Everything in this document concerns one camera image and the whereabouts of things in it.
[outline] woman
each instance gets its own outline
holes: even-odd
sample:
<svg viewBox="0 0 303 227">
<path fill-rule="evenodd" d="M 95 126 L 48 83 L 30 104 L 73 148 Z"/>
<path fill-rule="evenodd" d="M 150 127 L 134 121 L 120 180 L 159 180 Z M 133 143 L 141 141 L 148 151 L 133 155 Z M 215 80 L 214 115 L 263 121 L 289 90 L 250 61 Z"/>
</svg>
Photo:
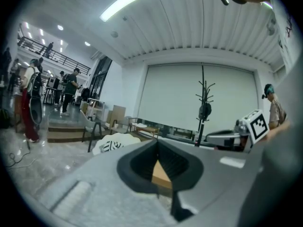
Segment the woman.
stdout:
<svg viewBox="0 0 303 227">
<path fill-rule="evenodd" d="M 24 79 L 21 84 L 21 88 L 23 89 L 21 107 L 22 107 L 22 118 L 25 124 L 25 136 L 32 143 L 39 142 L 39 136 L 34 129 L 34 123 L 30 116 L 30 111 L 29 111 L 30 98 L 27 95 L 27 86 L 29 84 L 29 80 L 31 79 L 32 75 L 34 73 L 40 72 L 37 66 L 39 66 L 39 61 L 37 59 L 32 59 L 30 61 L 30 66 L 27 68 L 24 74 Z"/>
</svg>

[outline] man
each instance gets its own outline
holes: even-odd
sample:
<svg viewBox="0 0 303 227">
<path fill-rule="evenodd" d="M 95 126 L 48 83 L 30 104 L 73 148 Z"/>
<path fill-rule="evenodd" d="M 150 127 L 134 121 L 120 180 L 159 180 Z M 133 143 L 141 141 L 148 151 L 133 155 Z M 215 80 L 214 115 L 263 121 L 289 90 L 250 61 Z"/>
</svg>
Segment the man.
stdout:
<svg viewBox="0 0 303 227">
<path fill-rule="evenodd" d="M 292 16 L 281 0 L 233 0 L 238 4 L 246 2 L 261 3 L 268 2 L 272 5 L 280 32 L 279 46 L 286 68 L 292 68 L 303 50 L 302 34 Z"/>
<path fill-rule="evenodd" d="M 43 46 L 43 48 L 40 50 L 39 54 L 41 54 L 43 52 L 44 48 L 45 48 L 45 46 Z M 53 48 L 53 42 L 49 43 L 47 49 L 45 50 L 45 52 L 42 56 L 45 56 L 46 54 L 48 54 L 52 48 Z"/>
<path fill-rule="evenodd" d="M 42 67 L 43 57 L 39 58 L 39 65 L 37 66 L 38 70 L 42 73 L 43 67 Z"/>
<path fill-rule="evenodd" d="M 8 92 L 10 91 L 11 93 L 13 93 L 14 90 L 14 85 L 15 85 L 15 81 L 16 81 L 16 75 L 17 75 L 17 70 L 18 70 L 18 62 L 19 59 L 15 59 L 13 62 L 13 65 L 10 69 L 10 79 L 9 79 L 9 87 L 8 87 Z"/>
<path fill-rule="evenodd" d="M 8 47 L 3 53 L 3 56 L 1 58 L 1 69 L 0 69 L 0 75 L 4 75 L 5 83 L 7 83 L 8 81 L 8 69 L 10 62 L 11 62 L 11 55 Z"/>
<path fill-rule="evenodd" d="M 283 107 L 281 106 L 278 97 L 275 94 L 274 87 L 271 84 L 266 84 L 264 88 L 264 95 L 262 98 L 267 98 L 270 102 L 270 115 L 269 115 L 269 133 L 265 140 L 270 140 L 280 132 L 287 130 L 290 122 Z"/>
<path fill-rule="evenodd" d="M 67 84 L 64 90 L 65 99 L 62 105 L 62 113 L 61 115 L 69 116 L 70 114 L 66 112 L 66 108 L 68 103 L 72 101 L 72 97 L 75 95 L 77 89 L 80 86 L 77 84 L 77 75 L 79 74 L 79 68 L 76 68 L 72 74 L 68 76 Z"/>
<path fill-rule="evenodd" d="M 282 108 L 277 96 L 275 95 L 274 87 L 271 84 L 266 84 L 264 95 L 262 98 L 267 98 L 271 102 L 269 115 L 269 129 L 273 130 L 286 120 L 286 113 Z"/>
<path fill-rule="evenodd" d="M 57 106 L 59 104 L 60 95 L 61 95 L 62 89 L 63 89 L 63 77 L 64 77 L 64 71 L 62 70 L 60 72 L 59 85 L 58 85 L 56 95 L 55 95 L 55 106 Z"/>
</svg>

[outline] black coat rack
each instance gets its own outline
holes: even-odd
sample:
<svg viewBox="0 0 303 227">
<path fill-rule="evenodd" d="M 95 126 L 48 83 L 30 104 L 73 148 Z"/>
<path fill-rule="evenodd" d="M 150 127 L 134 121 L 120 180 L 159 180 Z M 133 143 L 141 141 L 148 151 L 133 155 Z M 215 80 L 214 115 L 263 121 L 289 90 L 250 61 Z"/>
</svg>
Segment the black coat rack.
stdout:
<svg viewBox="0 0 303 227">
<path fill-rule="evenodd" d="M 200 97 L 199 100 L 201 101 L 201 106 L 203 106 L 202 109 L 202 117 L 201 118 L 197 118 L 199 120 L 199 127 L 198 127 L 198 131 L 199 131 L 199 138 L 197 143 L 195 144 L 195 146 L 199 147 L 201 144 L 201 139 L 202 139 L 202 135 L 203 135 L 203 129 L 204 129 L 204 122 L 209 121 L 207 120 L 208 115 L 211 112 L 211 109 L 209 111 L 209 107 L 212 101 L 208 101 L 209 98 L 213 97 L 213 95 L 208 96 L 209 95 L 209 91 L 210 91 L 210 87 L 215 85 L 215 83 L 211 84 L 209 87 L 207 87 L 207 81 L 204 81 L 204 67 L 202 66 L 202 80 L 203 83 L 201 81 L 199 81 L 199 83 L 202 85 L 202 96 L 196 94 L 196 96 Z"/>
</svg>

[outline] ceiling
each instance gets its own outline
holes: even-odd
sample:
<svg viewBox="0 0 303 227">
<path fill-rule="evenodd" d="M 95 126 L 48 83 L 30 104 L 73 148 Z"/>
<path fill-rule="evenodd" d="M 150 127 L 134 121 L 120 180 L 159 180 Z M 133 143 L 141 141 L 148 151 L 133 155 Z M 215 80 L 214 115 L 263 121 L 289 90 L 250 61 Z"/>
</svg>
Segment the ceiling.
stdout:
<svg viewBox="0 0 303 227">
<path fill-rule="evenodd" d="M 174 49 L 208 48 L 245 55 L 272 70 L 283 65 L 278 29 L 275 27 L 275 33 L 269 36 L 266 28 L 274 14 L 264 5 L 230 1 L 224 6 L 220 0 L 137 0 L 103 22 L 99 16 L 115 1 L 31 0 L 25 16 L 44 27 L 62 24 L 73 31 L 71 34 L 82 41 L 89 38 L 96 49 L 122 63 Z M 52 34 L 58 36 L 57 30 Z M 111 36 L 113 31 L 118 38 Z M 72 43 L 72 39 L 62 38 Z"/>
<path fill-rule="evenodd" d="M 42 39 L 45 41 L 45 46 L 48 46 L 49 43 L 53 42 L 53 50 L 60 52 L 60 48 L 62 48 L 62 52 L 64 52 L 65 48 L 68 46 L 68 43 L 66 41 L 62 42 L 61 45 L 61 38 L 57 38 L 46 31 L 43 30 L 43 35 L 41 35 L 40 28 L 37 28 L 31 24 L 28 23 L 28 28 L 26 26 L 26 22 L 22 22 L 21 29 L 24 33 L 24 36 L 29 37 L 29 34 L 32 36 L 32 40 L 37 41 L 40 44 L 43 44 Z"/>
</svg>

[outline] white roller shade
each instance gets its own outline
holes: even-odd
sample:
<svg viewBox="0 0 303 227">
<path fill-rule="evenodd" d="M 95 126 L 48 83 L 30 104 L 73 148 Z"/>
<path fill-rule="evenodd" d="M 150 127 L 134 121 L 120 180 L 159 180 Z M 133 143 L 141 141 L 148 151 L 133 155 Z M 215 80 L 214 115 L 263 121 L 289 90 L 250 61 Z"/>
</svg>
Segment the white roller shade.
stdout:
<svg viewBox="0 0 303 227">
<path fill-rule="evenodd" d="M 237 119 L 258 108 L 254 76 L 250 72 L 219 66 L 204 66 L 212 113 L 205 122 L 204 135 L 233 128 Z M 139 118 L 197 131 L 202 95 L 201 65 L 149 67 L 139 108 Z"/>
</svg>

